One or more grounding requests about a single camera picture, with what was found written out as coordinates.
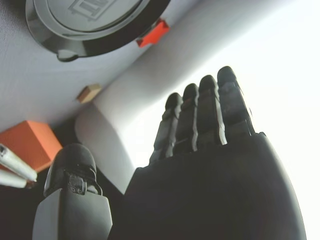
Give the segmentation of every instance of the white cylindrical object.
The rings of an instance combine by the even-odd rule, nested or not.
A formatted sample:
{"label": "white cylindrical object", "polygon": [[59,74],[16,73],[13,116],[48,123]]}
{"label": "white cylindrical object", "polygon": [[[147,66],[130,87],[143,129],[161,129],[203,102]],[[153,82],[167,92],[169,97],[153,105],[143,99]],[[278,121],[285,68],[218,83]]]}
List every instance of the white cylindrical object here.
{"label": "white cylindrical object", "polygon": [[3,144],[0,144],[0,164],[24,179],[32,182],[37,181],[37,172]]}
{"label": "white cylindrical object", "polygon": [[11,172],[0,169],[0,185],[23,189],[27,180]]}

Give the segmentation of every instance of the black finger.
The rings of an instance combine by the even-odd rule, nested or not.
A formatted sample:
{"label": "black finger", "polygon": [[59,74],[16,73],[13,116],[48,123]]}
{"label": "black finger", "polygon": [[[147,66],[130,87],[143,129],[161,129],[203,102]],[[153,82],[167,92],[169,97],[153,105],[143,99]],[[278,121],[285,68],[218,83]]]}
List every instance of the black finger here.
{"label": "black finger", "polygon": [[188,85],[183,93],[183,104],[176,130],[176,143],[173,155],[197,151],[197,106],[198,87],[194,83]]}
{"label": "black finger", "polygon": [[162,115],[162,121],[155,138],[154,151],[150,157],[150,164],[173,155],[182,102],[183,100],[178,93],[171,94],[167,99],[165,112]]}
{"label": "black finger", "polygon": [[255,133],[236,75],[229,66],[217,74],[219,98],[228,142]]}
{"label": "black finger", "polygon": [[197,112],[197,148],[202,149],[210,145],[220,145],[219,123],[217,115],[216,90],[218,85],[211,75],[202,78],[199,85],[199,99]]}

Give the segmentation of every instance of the orange box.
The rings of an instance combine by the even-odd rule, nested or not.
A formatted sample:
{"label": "orange box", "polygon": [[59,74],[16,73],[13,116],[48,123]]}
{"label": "orange box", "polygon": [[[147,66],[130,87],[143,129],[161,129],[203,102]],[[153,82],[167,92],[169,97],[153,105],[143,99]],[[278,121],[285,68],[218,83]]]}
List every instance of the orange box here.
{"label": "orange box", "polygon": [[23,121],[0,133],[0,143],[37,172],[48,168],[62,148],[48,124],[34,121]]}

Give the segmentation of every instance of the red object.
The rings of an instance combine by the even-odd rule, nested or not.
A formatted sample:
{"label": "red object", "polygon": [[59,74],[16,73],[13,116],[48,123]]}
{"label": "red object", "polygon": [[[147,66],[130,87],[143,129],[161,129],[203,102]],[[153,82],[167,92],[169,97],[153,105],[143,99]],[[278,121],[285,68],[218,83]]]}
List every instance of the red object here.
{"label": "red object", "polygon": [[167,33],[169,32],[170,27],[166,23],[166,21],[160,19],[156,23],[154,29],[152,29],[146,36],[144,36],[142,39],[137,40],[140,48],[143,48],[147,46],[148,44],[157,44],[159,40]]}
{"label": "red object", "polygon": [[37,172],[49,167],[62,148],[48,124],[34,121],[23,121],[0,133],[0,143]]}

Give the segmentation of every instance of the back of robotic hand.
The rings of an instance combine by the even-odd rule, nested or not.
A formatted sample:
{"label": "back of robotic hand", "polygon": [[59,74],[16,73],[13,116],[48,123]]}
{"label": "back of robotic hand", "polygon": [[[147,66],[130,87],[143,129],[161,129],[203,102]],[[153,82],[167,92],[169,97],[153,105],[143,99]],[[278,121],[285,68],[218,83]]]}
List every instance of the back of robotic hand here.
{"label": "back of robotic hand", "polygon": [[108,239],[306,239],[291,182],[230,67],[169,96]]}

